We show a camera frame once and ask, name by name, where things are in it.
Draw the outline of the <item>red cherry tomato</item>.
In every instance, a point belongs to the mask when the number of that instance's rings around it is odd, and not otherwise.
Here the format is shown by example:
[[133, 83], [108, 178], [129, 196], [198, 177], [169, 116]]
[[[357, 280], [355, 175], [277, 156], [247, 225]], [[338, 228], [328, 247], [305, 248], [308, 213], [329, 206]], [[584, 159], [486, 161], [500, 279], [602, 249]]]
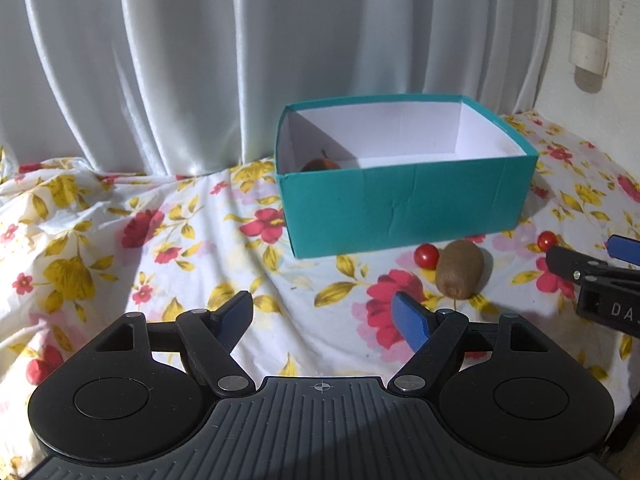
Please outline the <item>red cherry tomato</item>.
[[421, 244], [413, 252], [414, 263], [424, 270], [435, 270], [439, 262], [439, 250], [433, 244]]
[[552, 231], [542, 231], [537, 237], [537, 246], [541, 252], [548, 252], [548, 250], [559, 244], [559, 237]]

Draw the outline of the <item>brown kiwi fruit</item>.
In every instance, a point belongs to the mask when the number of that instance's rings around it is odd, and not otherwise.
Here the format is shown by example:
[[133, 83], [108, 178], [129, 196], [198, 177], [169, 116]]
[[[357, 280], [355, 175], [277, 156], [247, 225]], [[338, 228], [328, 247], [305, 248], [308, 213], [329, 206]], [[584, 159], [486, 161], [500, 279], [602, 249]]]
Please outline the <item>brown kiwi fruit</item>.
[[436, 287], [448, 298], [467, 300], [475, 294], [484, 266], [480, 248], [469, 240], [455, 240], [439, 253]]

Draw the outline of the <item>floral bed sheet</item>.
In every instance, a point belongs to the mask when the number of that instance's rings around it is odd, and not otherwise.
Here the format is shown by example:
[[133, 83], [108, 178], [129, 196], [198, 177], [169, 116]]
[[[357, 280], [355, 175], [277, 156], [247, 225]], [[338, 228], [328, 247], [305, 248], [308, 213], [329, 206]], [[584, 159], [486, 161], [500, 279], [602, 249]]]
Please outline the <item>floral bed sheet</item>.
[[[639, 234], [639, 187], [592, 143], [535, 112], [508, 123], [538, 150], [518, 226], [479, 235], [482, 291], [473, 320], [527, 316], [602, 382], [619, 413], [639, 392], [639, 344], [578, 318], [576, 290], [552, 275], [538, 240], [601, 258], [613, 234]], [[409, 248], [299, 260], [291, 252], [269, 158], [205, 177], [100, 174], [80, 158], [17, 167], [1, 161], [1, 474], [41, 460], [27, 418], [34, 389], [126, 311], [171, 321], [216, 309], [236, 292], [256, 301], [235, 359], [267, 375], [390, 378], [411, 356], [390, 300], [406, 292], [447, 307]]]

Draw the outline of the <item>teal cardboard box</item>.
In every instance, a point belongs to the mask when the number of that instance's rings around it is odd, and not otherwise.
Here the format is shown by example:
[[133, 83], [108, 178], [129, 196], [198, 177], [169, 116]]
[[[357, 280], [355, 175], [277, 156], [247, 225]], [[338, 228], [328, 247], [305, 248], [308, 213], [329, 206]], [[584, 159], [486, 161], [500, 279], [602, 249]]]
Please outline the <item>teal cardboard box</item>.
[[[326, 150], [337, 170], [301, 172]], [[538, 152], [467, 96], [349, 96], [288, 104], [274, 147], [299, 259], [512, 230]]]

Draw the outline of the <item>small orange in box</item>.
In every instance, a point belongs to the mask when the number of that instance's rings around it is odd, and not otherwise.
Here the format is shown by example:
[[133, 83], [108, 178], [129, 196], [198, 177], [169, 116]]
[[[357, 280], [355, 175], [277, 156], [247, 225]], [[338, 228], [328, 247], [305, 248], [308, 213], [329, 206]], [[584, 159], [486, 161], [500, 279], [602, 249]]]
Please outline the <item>small orange in box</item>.
[[341, 165], [329, 158], [326, 150], [321, 151], [321, 157], [311, 159], [303, 166], [301, 172], [326, 171], [340, 169]]

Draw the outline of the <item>white curtain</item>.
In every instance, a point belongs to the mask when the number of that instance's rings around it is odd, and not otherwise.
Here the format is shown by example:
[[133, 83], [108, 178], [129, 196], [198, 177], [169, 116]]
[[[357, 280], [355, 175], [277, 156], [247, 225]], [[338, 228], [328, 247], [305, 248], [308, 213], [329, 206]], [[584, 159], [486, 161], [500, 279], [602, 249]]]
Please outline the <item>white curtain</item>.
[[553, 0], [1, 0], [14, 166], [208, 174], [270, 154], [285, 105], [463, 94], [535, 101]]

